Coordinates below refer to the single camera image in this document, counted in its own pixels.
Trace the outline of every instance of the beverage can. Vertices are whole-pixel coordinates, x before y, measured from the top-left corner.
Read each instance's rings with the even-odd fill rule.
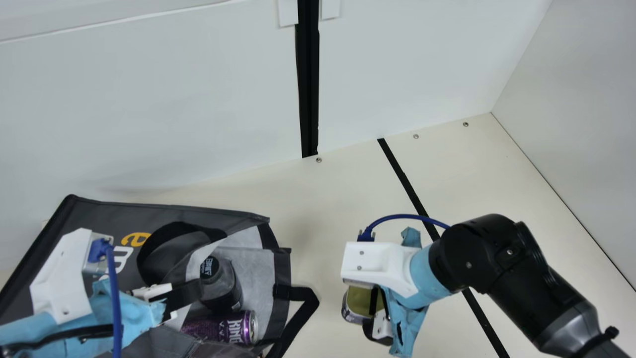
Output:
[[[181,332],[204,340],[253,345],[258,324],[253,311],[240,311],[223,316],[206,315],[186,319]]]

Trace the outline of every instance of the bag handle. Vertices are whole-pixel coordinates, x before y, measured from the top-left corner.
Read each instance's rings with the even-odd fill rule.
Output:
[[[279,339],[276,340],[266,358],[281,358],[291,345],[300,329],[307,323],[320,305],[318,297],[309,287],[292,287],[287,285],[274,285],[273,296],[288,301],[304,301],[298,311],[291,317],[289,323],[283,329]]]
[[[204,233],[208,240],[206,242],[202,241],[193,243],[189,246],[175,246],[174,255],[171,255],[171,257],[166,257],[165,261],[162,263],[162,266],[167,268],[163,275],[156,272],[156,270],[150,270],[146,267],[146,260],[160,246],[182,235],[195,232]],[[200,247],[214,243],[221,239],[225,239],[226,237],[227,234],[223,230],[210,229],[208,227],[188,224],[186,222],[171,222],[167,225],[161,226],[159,229],[153,232],[152,235],[148,237],[148,239],[146,239],[146,242],[144,242],[139,253],[137,254],[137,269],[139,271],[139,274],[141,275],[141,278],[147,285],[161,283],[165,275],[167,275],[167,273],[169,273],[170,270],[174,268],[174,266],[176,266],[179,261],[186,257],[188,254]]]

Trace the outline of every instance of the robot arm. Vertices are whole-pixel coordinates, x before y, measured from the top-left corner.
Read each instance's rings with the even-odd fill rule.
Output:
[[[353,253],[373,250],[372,245],[378,244],[347,244],[343,279],[379,283],[396,293],[396,306],[421,309],[446,296],[439,286],[451,294],[472,287],[488,294],[541,352],[563,358],[628,358],[611,341],[618,330],[601,333],[594,306],[548,266],[523,222],[485,215],[449,227],[440,240],[414,254],[390,244],[403,255],[378,255],[384,264],[367,270],[370,262]],[[411,294],[414,287],[417,293]],[[391,302],[388,306],[391,315]]]

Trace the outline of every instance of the black strap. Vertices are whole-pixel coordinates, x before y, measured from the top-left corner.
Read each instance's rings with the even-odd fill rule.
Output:
[[[599,334],[598,336],[590,339],[585,343],[585,345],[579,349],[574,355],[570,358],[584,358],[586,354],[590,353],[594,348],[600,346],[601,344],[611,341],[618,336],[618,328],[609,326],[605,333]]]
[[[273,296],[277,299],[285,299],[288,301],[304,301],[296,314],[285,326],[280,339],[274,343],[274,346],[267,353],[266,358],[281,358],[291,345],[300,329],[307,323],[309,318],[314,314],[320,305],[318,297],[309,287],[291,287],[287,285],[274,285]]]
[[[58,340],[67,340],[69,338],[77,338],[82,343],[84,340],[90,340],[94,338],[107,338],[113,336],[113,325],[112,324],[101,324],[98,326],[88,326],[88,327],[80,327],[75,329],[70,329],[68,331],[62,331],[50,334],[42,340],[31,343],[12,343],[10,345],[2,346],[3,350],[6,350],[10,354],[6,354],[7,357],[15,355],[15,353],[21,350],[35,350],[39,349],[51,342]]]
[[[174,255],[167,262],[165,262],[165,271],[157,272],[155,269],[149,269],[144,265],[148,257],[152,255],[152,253],[162,246],[165,243],[168,243],[170,240],[174,238],[178,238],[185,234],[202,232],[208,237],[207,243],[201,243],[198,247],[203,247],[209,243],[213,243],[215,241],[224,239],[227,237],[227,234],[223,230],[219,229],[210,229],[208,227],[188,224],[186,222],[171,222],[167,225],[164,225],[153,232],[148,239],[144,242],[144,245],[139,250],[137,254],[137,269],[139,270],[139,274],[141,278],[147,285],[153,285],[156,283],[162,283],[163,278],[170,270],[183,258],[190,254],[192,251],[192,247],[188,248],[180,248],[176,245]]]

